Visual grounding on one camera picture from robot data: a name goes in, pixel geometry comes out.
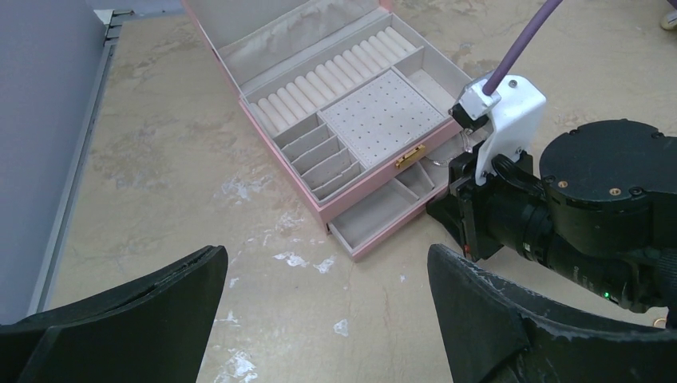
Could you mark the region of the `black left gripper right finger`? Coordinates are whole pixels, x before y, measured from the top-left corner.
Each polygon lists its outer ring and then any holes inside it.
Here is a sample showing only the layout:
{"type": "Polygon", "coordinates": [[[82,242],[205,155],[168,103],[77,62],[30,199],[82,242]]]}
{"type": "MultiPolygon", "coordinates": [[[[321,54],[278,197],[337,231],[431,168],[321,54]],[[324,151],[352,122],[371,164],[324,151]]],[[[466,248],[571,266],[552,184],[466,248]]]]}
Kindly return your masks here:
{"type": "Polygon", "coordinates": [[[456,382],[673,382],[676,332],[546,298],[434,244],[427,269],[456,382]]]}

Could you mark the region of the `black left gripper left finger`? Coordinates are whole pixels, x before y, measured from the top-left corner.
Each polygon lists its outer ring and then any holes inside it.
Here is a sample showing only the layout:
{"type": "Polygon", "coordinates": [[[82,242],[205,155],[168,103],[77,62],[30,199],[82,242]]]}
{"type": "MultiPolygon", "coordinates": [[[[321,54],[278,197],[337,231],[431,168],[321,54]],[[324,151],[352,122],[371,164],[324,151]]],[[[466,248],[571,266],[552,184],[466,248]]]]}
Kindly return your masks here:
{"type": "Polygon", "coordinates": [[[4,382],[194,382],[228,253],[207,246],[151,274],[1,328],[4,382]]]}

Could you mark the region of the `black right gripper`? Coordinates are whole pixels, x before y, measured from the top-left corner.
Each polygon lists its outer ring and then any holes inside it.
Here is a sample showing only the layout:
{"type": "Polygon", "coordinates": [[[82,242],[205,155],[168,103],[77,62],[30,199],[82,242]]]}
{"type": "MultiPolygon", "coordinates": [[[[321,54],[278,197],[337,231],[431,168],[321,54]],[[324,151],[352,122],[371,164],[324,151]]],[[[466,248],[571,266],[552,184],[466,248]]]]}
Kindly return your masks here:
{"type": "Polygon", "coordinates": [[[530,195],[497,176],[478,186],[476,162],[471,153],[450,162],[448,191],[427,203],[427,214],[452,235],[462,255],[472,262],[489,259],[503,247],[533,261],[535,247],[525,240],[535,209],[530,195]]]}

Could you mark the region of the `pink jewelry box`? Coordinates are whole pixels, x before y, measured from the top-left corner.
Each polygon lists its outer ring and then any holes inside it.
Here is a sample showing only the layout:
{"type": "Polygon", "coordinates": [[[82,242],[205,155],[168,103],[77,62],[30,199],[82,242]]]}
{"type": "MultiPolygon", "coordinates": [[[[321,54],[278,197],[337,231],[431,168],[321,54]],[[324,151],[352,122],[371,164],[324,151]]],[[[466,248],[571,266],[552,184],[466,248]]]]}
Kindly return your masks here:
{"type": "Polygon", "coordinates": [[[360,259],[441,195],[469,77],[388,1],[186,1],[302,201],[360,259]]]}

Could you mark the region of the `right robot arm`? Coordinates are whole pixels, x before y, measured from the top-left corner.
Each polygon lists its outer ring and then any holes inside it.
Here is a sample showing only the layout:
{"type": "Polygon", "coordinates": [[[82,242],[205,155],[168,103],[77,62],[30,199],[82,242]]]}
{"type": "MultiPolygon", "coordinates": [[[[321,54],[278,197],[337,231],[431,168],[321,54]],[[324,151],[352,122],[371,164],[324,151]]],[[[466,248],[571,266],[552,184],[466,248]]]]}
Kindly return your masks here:
{"type": "Polygon", "coordinates": [[[627,119],[581,125],[535,161],[479,152],[449,163],[427,204],[474,262],[507,247],[630,310],[676,312],[676,139],[627,119]]]}

